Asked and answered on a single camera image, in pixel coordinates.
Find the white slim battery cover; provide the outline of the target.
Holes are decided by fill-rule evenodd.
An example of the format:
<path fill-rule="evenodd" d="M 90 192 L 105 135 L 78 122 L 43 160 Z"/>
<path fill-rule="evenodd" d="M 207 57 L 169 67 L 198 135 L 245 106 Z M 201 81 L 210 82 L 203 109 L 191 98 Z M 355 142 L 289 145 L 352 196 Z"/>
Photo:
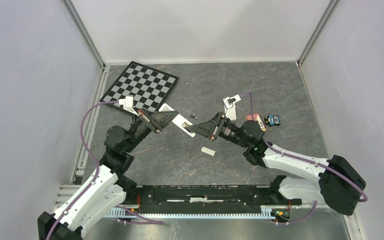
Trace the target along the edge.
<path fill-rule="evenodd" d="M 216 151 L 215 150 L 212 150 L 212 149 L 209 149 L 209 148 L 207 148 L 207 147 L 202 147 L 201 148 L 201 152 L 203 152 L 203 153 L 205 153 L 205 154 L 207 154 L 207 155 L 210 155 L 210 156 L 214 156 L 215 155 L 215 153 L 216 153 Z"/>

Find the white slim remote control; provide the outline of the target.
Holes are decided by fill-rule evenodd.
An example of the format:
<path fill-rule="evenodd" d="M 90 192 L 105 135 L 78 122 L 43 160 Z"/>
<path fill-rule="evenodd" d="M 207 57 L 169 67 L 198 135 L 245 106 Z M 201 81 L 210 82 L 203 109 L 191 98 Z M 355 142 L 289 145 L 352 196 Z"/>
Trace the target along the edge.
<path fill-rule="evenodd" d="M 166 111 L 174 111 L 174 109 L 171 106 L 169 106 L 167 103 L 163 103 L 162 106 L 158 109 L 158 111 L 159 112 L 166 112 Z M 171 122 L 173 124 L 175 124 L 178 128 L 180 128 L 183 132 L 185 132 L 187 135 L 189 135 L 190 137 L 192 137 L 192 138 L 195 137 L 196 133 L 194 133 L 190 130 L 185 130 L 182 127 L 182 124 L 184 122 L 187 122 L 187 123 L 191 123 L 191 122 L 189 120 L 187 120 L 185 117 L 183 117 L 180 113 Z"/>

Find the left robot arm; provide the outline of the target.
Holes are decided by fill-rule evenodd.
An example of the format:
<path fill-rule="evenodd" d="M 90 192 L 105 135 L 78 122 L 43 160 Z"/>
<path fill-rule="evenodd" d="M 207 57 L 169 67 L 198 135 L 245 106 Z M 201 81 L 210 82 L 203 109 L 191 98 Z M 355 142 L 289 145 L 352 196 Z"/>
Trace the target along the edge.
<path fill-rule="evenodd" d="M 112 208 L 133 203 L 137 184 L 124 175 L 134 160 L 130 153 L 151 132 L 161 133 L 178 114 L 139 109 L 129 129 L 111 127 L 104 142 L 106 151 L 87 182 L 54 213 L 39 216 L 39 239 L 81 240 Z"/>

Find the black silver battery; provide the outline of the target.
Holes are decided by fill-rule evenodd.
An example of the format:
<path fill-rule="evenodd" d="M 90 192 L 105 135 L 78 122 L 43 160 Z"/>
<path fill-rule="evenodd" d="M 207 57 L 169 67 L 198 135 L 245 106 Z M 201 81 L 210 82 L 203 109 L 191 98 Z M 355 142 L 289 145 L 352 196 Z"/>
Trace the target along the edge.
<path fill-rule="evenodd" d="M 189 122 L 184 122 L 184 123 L 182 124 L 182 127 L 183 127 L 185 130 L 187 130 L 187 131 L 190 130 L 190 126 L 192 126 L 192 124 L 189 123 Z"/>

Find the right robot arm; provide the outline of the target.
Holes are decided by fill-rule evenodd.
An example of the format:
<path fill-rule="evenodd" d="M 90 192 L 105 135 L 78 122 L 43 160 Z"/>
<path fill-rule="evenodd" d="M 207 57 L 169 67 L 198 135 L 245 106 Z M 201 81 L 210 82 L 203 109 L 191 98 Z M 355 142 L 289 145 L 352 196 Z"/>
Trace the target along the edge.
<path fill-rule="evenodd" d="M 350 216 L 358 203 L 369 200 L 367 184 L 342 156 L 311 157 L 286 150 L 265 140 L 265 132 L 255 120 L 237 126 L 224 113 L 208 121 L 190 125 L 187 130 L 214 141 L 222 138 L 245 149 L 243 156 L 253 166 L 277 169 L 298 178 L 284 177 L 269 189 L 269 199 L 282 204 L 292 199 L 319 201 L 334 211 Z"/>

